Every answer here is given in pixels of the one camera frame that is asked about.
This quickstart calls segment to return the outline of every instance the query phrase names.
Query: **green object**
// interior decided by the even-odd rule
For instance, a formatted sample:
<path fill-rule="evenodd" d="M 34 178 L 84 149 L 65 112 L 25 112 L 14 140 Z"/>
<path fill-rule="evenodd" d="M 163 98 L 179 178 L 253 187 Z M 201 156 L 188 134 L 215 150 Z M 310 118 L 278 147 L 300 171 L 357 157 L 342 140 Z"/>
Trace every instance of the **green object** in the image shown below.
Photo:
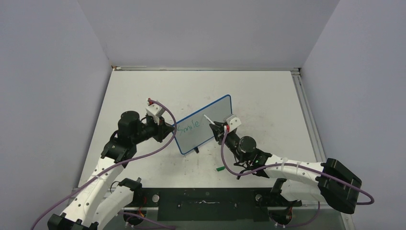
<path fill-rule="evenodd" d="M 221 171 L 221 170 L 224 170 L 224 169 L 225 169 L 224 166 L 223 166 L 223 167 L 220 167 L 220 168 L 216 168 L 217 172 L 219 172 L 219 171 Z"/>

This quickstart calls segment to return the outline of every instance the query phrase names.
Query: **wire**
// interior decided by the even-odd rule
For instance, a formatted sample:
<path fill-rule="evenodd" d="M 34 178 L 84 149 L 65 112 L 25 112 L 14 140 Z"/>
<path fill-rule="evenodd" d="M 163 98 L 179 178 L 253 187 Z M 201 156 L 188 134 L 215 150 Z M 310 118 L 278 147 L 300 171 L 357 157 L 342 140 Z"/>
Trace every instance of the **wire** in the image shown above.
<path fill-rule="evenodd" d="M 114 181 L 114 182 L 112 183 L 112 185 L 110 186 L 110 193 L 111 193 L 111 194 L 113 194 L 113 192 L 112 192 L 113 184 L 114 184 L 114 183 L 117 183 L 117 182 L 119 183 L 119 181 Z"/>
<path fill-rule="evenodd" d="M 276 221 L 274 221 L 274 220 L 272 219 L 272 217 L 270 217 L 270 219 L 271 219 L 273 222 L 275 222 L 275 223 L 277 224 L 277 226 L 279 226 L 279 227 L 283 227 L 283 226 L 284 226 L 284 227 L 286 227 L 286 228 L 296 228 L 296 227 L 300 227 L 300 226 L 304 226 L 304 225 L 310 224 L 311 222 L 313 222 L 313 221 L 318 217 L 319 214 L 320 214 L 320 202 L 318 202 L 316 214 L 315 214 L 310 220 L 308 220 L 308 221 L 306 221 L 306 222 L 304 222 L 304 223 L 292 224 L 292 225 L 282 225 L 282 224 L 279 224 L 279 223 L 277 223 Z"/>
<path fill-rule="evenodd" d="M 164 148 L 166 148 L 166 146 L 168 146 L 168 145 L 174 140 L 175 135 L 176 135 L 176 131 L 177 131 L 177 127 L 178 127 L 178 125 L 176 124 L 175 116 L 174 116 L 173 113 L 172 113 L 167 107 L 165 107 L 163 104 L 161 104 L 161 103 L 159 103 L 159 102 L 156 102 L 156 101 L 153 101 L 153 100 L 151 100 L 151 99 L 148 99 L 148 101 L 151 102 L 151 103 L 155 103 L 155 104 L 161 106 L 161 107 L 162 107 L 165 111 L 167 111 L 167 112 L 169 113 L 169 115 L 172 117 L 172 120 L 173 120 L 175 129 L 174 129 L 173 134 L 172 134 L 172 136 L 170 137 L 169 141 L 168 141 L 164 146 L 162 146 L 161 148 L 159 148 L 159 149 L 157 149 L 157 150 L 155 150 L 155 151 L 153 151 L 153 152 L 151 152 L 151 153 L 148 153 L 148 154 L 145 154 L 145 155 L 142 155 L 142 156 L 139 156 L 139 157 L 134 157 L 134 158 L 131 158 L 131 159 L 128 159 L 128 160 L 119 162 L 119 163 L 117 163 L 117 164 L 114 164 L 114 165 L 108 167 L 107 169 L 101 171 L 99 174 L 97 174 L 97 176 L 102 176 L 102 175 L 105 174 L 106 172 L 110 171 L 111 169 L 113 169 L 113 168 L 115 168 L 115 167 L 117 167 L 117 166 L 119 166 L 119 165 L 127 164 L 128 162 L 135 161 L 135 160 L 138 160 L 138 159 L 142 159 L 142 158 L 145 158 L 145 157 L 149 157 L 149 156 L 151 156 L 151 155 L 154 155 L 155 153 L 158 153 L 158 152 L 162 151 Z M 93 181 L 95 181 L 96 179 L 97 179 L 97 177 L 94 176 L 93 178 L 91 178 L 90 180 L 88 180 L 84 185 L 82 185 L 82 187 L 78 188 L 76 191 L 74 191 L 73 193 L 71 193 L 71 194 L 67 195 L 66 197 L 62 198 L 61 200 L 59 200 L 58 202 L 56 202 L 54 205 L 52 205 L 50 208 L 48 208 L 47 210 L 45 210 L 45 211 L 34 221 L 34 223 L 32 224 L 32 226 L 31 226 L 30 229 L 31 229 L 31 230 L 34 230 L 34 228 L 35 228 L 35 226 L 38 224 L 38 222 L 39 222 L 48 212 L 50 212 L 52 209 L 56 208 L 58 205 L 62 204 L 63 202 L 65 202 L 66 200 L 68 200 L 69 198 L 71 198 L 72 196 L 78 194 L 80 191 L 82 191 L 84 188 L 86 188 L 88 185 L 90 185 L 90 184 L 91 184 Z"/>
<path fill-rule="evenodd" d="M 220 151 L 221 151 L 221 160 L 223 161 L 223 164 L 224 164 L 224 166 L 226 167 L 226 169 L 227 169 L 231 174 L 233 174 L 233 175 L 235 175 L 235 176 L 245 176 L 245 175 L 249 175 L 249 174 L 255 173 L 255 172 L 257 172 L 257 171 L 266 169 L 266 168 L 276 167 L 276 166 L 281 166 L 281 165 L 282 165 L 282 164 L 270 164 L 270 165 L 261 166 L 261 167 L 259 167 L 259 168 L 256 168 L 256 169 L 254 169 L 254 170 L 251 170 L 251 171 L 245 172 L 245 173 L 236 173 L 236 172 L 233 172 L 233 171 L 228 167 L 228 165 L 226 164 L 226 161 L 225 161 L 225 159 L 224 159 L 224 143 L 225 143 L 225 141 L 226 141 L 227 134 L 228 134 L 228 131 L 225 130 L 225 131 L 224 131 L 224 137 L 223 137 L 223 140 L 222 140 L 222 142 L 221 142 Z M 337 181 L 337 182 L 339 182 L 339 183 L 341 183 L 341 184 L 343 184 L 343 185 L 345 185 L 345 186 L 347 186 L 347 187 L 349 187 L 349 188 L 351 188 L 351 189 L 353 189 L 353 190 L 355 190 L 355 191 L 357 191 L 357 192 L 360 192 L 360 193 L 366 195 L 367 197 L 369 197 L 369 199 L 371 199 L 371 200 L 368 201 L 368 202 L 357 202 L 357 205 L 371 205 L 371 204 L 373 204 L 373 203 L 375 202 L 375 199 L 372 197 L 371 194 L 369 194 L 369 193 L 365 192 L 364 190 L 362 190 L 362 189 L 360 189 L 360 188 L 357 188 L 357 187 L 353 186 L 352 184 L 349 184 L 349 183 L 347 183 L 347 182 L 345 182 L 345 181 L 343 181 L 343 180 L 341 180 L 341 179 L 339 179 L 339 178 L 337 178 L 337 177 L 334 177 L 334 176 L 331 176 L 331 175 L 329 175 L 329 174 L 327 174 L 327 173 L 320 172 L 320 171 L 318 171 L 318 170 L 314 170 L 314 169 L 312 169 L 312 168 L 308 168 L 308 167 L 305 167 L 305 166 L 302 166 L 302 165 L 298 165 L 298 164 L 285 163 L 284 165 L 285 165 L 285 166 L 299 167 L 299 168 L 301 168 L 301 169 L 305 169 L 305 170 L 311 171 L 311 172 L 313 172 L 313 173 L 320 174 L 320 175 L 325 176 L 325 177 L 327 177 L 327 178 L 330 178 L 330 179 L 332 179 L 332 180 L 334 180 L 334 181 Z"/>
<path fill-rule="evenodd" d="M 176 229 L 175 226 L 163 225 L 163 224 L 158 223 L 158 222 L 156 222 L 156 221 L 154 221 L 154 220 L 151 220 L 151 219 L 142 217 L 142 216 L 140 216 L 140 215 L 137 215 L 137 214 L 134 214 L 134 213 L 131 213 L 131 212 L 119 212 L 118 214 L 121 214 L 121 215 L 129 215 L 129 216 L 132 216 L 132 217 L 137 217 L 138 219 L 146 220 L 146 221 L 148 221 L 148 222 L 150 222 L 150 223 L 156 224 L 156 225 L 161 226 L 161 227 L 166 228 L 166 229 Z"/>

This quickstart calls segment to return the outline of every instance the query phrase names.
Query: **metal frame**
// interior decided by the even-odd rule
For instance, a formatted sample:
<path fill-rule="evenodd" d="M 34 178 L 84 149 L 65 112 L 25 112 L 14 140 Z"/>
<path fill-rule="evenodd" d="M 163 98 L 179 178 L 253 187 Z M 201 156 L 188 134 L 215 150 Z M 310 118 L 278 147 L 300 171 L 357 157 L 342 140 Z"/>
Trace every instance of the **metal frame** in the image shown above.
<path fill-rule="evenodd" d="M 300 106 L 302 108 L 304 121 L 307 126 L 307 131 L 309 133 L 310 141 L 315 153 L 317 161 L 326 161 L 326 155 L 324 153 L 323 145 L 316 127 L 316 122 L 314 120 L 312 111 L 307 100 L 304 86 L 302 84 L 302 77 L 300 76 L 299 68 L 247 68 L 247 67 L 236 67 L 236 68 L 177 68 L 177 67 L 147 67 L 147 66 L 120 66 L 113 67 L 113 71 L 290 71 L 293 79 L 293 84 L 295 85 L 297 96 L 299 99 Z M 303 202 L 303 207 L 301 208 L 312 208 L 317 207 L 316 202 Z M 328 205 L 322 205 L 321 209 L 331 208 Z M 341 214 L 344 227 L 346 230 L 355 230 L 354 221 L 352 215 L 342 213 Z"/>

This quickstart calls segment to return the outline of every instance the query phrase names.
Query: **whiteboard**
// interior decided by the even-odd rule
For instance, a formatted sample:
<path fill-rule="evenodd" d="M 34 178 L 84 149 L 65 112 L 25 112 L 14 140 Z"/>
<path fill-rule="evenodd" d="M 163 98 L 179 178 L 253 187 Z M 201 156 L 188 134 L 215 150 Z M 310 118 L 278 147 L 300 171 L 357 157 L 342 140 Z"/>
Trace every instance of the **whiteboard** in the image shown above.
<path fill-rule="evenodd" d="M 224 122 L 232 113 L 231 95 L 225 95 L 178 121 L 175 141 L 180 153 L 184 155 L 214 137 L 210 122 L 203 115 Z"/>
<path fill-rule="evenodd" d="M 145 113 L 147 98 L 158 100 L 181 119 L 226 94 L 242 125 L 240 136 L 251 136 L 262 151 L 298 161 L 315 162 L 302 109 L 289 71 L 113 71 L 80 177 L 84 184 L 117 129 L 122 112 Z M 165 120 L 172 119 L 164 113 Z M 140 156 L 160 148 L 153 139 L 137 145 Z M 249 175 L 236 180 L 223 166 L 220 147 L 212 139 L 200 153 L 179 154 L 173 141 L 160 153 L 133 161 L 117 180 L 142 178 L 144 187 L 271 187 L 275 180 Z M 225 159 L 234 171 L 233 155 Z"/>

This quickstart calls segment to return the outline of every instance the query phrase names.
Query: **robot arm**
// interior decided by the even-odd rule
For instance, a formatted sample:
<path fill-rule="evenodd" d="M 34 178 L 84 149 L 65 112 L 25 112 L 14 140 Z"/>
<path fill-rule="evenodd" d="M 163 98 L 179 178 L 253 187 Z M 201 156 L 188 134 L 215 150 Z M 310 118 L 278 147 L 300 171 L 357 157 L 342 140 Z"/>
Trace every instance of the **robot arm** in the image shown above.
<path fill-rule="evenodd" d="M 235 115 L 231 115 L 225 122 L 210 122 L 214 138 L 219 144 L 223 140 L 225 127 L 228 129 L 225 145 L 235 156 L 237 162 L 234 165 L 244 167 L 243 171 L 281 164 L 277 167 L 269 167 L 253 173 L 260 177 L 278 178 L 272 187 L 273 196 L 276 196 L 278 200 L 282 200 L 284 203 L 295 200 L 327 202 L 335 210 L 348 214 L 354 213 L 359 192 L 330 178 L 299 167 L 299 165 L 302 165 L 326 173 L 360 188 L 362 181 L 338 160 L 329 158 L 324 163 L 289 160 L 258 149 L 252 137 L 240 138 L 237 135 L 237 127 L 241 125 L 241 121 Z"/>
<path fill-rule="evenodd" d="M 145 123 L 141 122 L 135 111 L 127 111 L 121 115 L 118 130 L 104 146 L 93 175 L 89 178 L 97 179 L 80 191 L 61 215 L 51 216 L 48 221 L 50 230 L 101 230 L 119 210 L 140 197 L 138 193 L 142 187 L 141 179 L 133 181 L 126 178 L 101 203 L 105 192 L 127 164 L 119 165 L 103 175 L 98 174 L 116 163 L 131 159 L 137 151 L 137 144 L 150 138 L 162 142 L 174 130 L 174 127 L 165 123 L 163 113 L 162 107 L 150 103 Z"/>

